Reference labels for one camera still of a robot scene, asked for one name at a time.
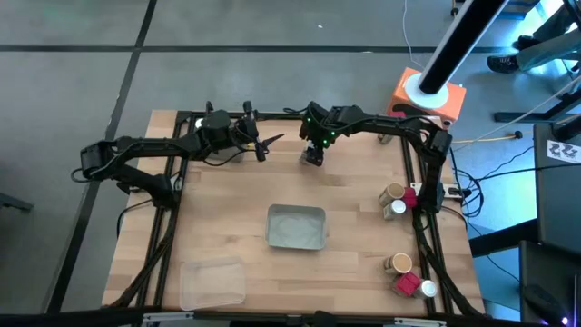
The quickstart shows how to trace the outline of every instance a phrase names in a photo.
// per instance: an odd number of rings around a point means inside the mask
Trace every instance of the person's foot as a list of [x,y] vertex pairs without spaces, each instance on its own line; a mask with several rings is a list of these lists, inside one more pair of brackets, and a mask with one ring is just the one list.
[[521,35],[518,37],[518,41],[515,42],[515,48],[518,50],[525,50],[533,45],[538,45],[541,43],[533,36]]
[[488,68],[493,72],[511,74],[518,70],[517,57],[515,55],[491,55],[487,59]]

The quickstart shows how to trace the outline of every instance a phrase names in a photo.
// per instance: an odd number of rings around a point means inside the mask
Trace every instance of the concrete floor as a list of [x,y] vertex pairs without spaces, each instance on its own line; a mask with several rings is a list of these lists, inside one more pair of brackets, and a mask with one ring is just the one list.
[[[9,48],[2,45],[133,46],[147,5],[147,0],[4,0],[0,50]],[[315,100],[382,112],[403,67],[414,67],[403,48],[402,10],[403,0],[160,1],[145,45],[375,45],[391,46],[393,53],[143,53],[117,135],[142,135],[152,109],[199,110],[206,100],[234,111],[245,100],[263,111],[302,108]],[[409,0],[412,45],[436,46],[452,22],[449,11],[449,0]],[[478,46],[510,46],[540,24],[537,11],[525,21],[497,20]],[[35,204],[30,213],[0,210],[0,313],[44,308],[83,191],[68,174],[79,166],[79,150],[103,137],[130,55],[0,51],[0,192]],[[430,55],[414,58],[426,64]],[[468,89],[452,129],[456,139],[495,128],[492,113],[526,111],[568,79],[559,62],[525,74],[493,74],[486,57],[471,54],[452,77]],[[507,132],[516,129],[531,126],[515,125]],[[457,153],[458,166],[484,175],[531,144],[530,134],[519,141],[475,144]],[[531,154],[507,169],[533,166]],[[533,174],[522,173],[484,183],[487,202],[473,223],[486,232],[534,218],[534,207],[525,204],[535,201],[534,182]],[[114,183],[101,185],[64,310],[101,304],[115,219],[125,203]],[[513,258],[495,257],[517,273]],[[486,259],[477,267],[479,275],[494,271]],[[517,309],[511,278],[493,273],[499,282],[481,281],[484,296]],[[495,287],[503,290],[500,298]]]

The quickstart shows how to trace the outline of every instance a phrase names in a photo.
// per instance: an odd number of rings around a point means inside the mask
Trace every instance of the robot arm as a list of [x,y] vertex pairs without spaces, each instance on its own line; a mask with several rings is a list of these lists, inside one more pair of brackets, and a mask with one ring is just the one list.
[[184,160],[203,161],[211,153],[237,147],[241,153],[248,152],[245,145],[254,143],[256,158],[266,160],[268,144],[281,137],[275,136],[261,142],[256,128],[257,112],[250,102],[245,102],[245,115],[232,122],[226,111],[213,111],[207,103],[207,114],[199,122],[198,128],[180,138],[132,138],[120,137],[114,141],[100,141],[81,150],[81,171],[88,181],[114,179],[118,186],[128,192],[129,187],[147,191],[155,206],[167,208],[177,203],[177,193],[170,178],[164,174],[149,175],[126,164],[137,157],[179,156]]
[[304,110],[300,138],[309,141],[305,160],[321,166],[324,149],[341,136],[359,132],[397,135],[407,139],[427,164],[426,182],[419,192],[419,206],[427,213],[437,213],[444,199],[440,182],[442,165],[452,136],[430,120],[421,117],[405,119],[365,114],[356,105],[332,107],[329,111],[311,102]]

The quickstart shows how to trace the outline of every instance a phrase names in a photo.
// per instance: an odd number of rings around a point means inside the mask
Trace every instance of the orange box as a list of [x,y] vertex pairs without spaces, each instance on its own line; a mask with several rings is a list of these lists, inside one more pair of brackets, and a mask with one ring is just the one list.
[[[406,94],[406,90],[404,86],[408,78],[414,74],[420,73],[415,69],[411,69],[406,67],[401,75],[398,85],[396,86],[393,95],[391,96],[391,102],[388,105],[387,114],[391,114],[392,112],[404,111],[406,114],[426,114],[426,115],[436,115],[439,116],[444,124],[444,128],[450,127],[453,123],[455,123],[460,116],[460,109],[462,108],[462,104],[464,103],[464,97],[466,96],[466,89],[462,86],[448,83],[446,86],[448,87],[448,100],[444,105],[439,107],[438,109],[425,109],[415,106],[408,98]],[[412,106],[415,109],[418,109],[416,113],[412,113],[409,109],[409,106]]]

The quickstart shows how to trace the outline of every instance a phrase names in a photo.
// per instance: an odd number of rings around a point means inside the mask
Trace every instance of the wooden table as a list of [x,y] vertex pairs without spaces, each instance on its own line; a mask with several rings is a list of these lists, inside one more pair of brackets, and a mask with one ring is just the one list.
[[[171,137],[176,114],[153,111],[146,137]],[[411,213],[401,221],[385,222],[377,201],[388,183],[406,183],[400,141],[394,138],[381,145],[375,134],[366,133],[341,137],[325,151],[323,166],[315,167],[298,161],[304,146],[299,121],[267,121],[258,126],[262,138],[285,133],[270,146],[266,162],[258,163],[249,154],[242,163],[222,167],[189,163],[162,307],[180,310],[182,263],[234,254],[243,261],[246,299],[216,311],[425,315],[423,301],[404,299],[389,290],[393,277],[382,270],[387,257],[404,252],[411,255],[419,274]],[[165,158],[144,158],[138,167],[162,173],[165,162]],[[415,174],[419,176],[417,165]],[[449,163],[443,182],[454,182]],[[132,194],[128,205],[148,197]],[[308,252],[267,245],[266,213],[273,203],[322,207],[328,222],[325,248]],[[460,210],[452,201],[446,200],[445,205]],[[153,215],[151,206],[125,215],[103,304],[117,299],[142,268]],[[450,277],[483,312],[464,223],[442,211],[438,225]],[[156,276],[154,271],[147,303],[153,300]],[[439,296],[437,308],[443,312]]]

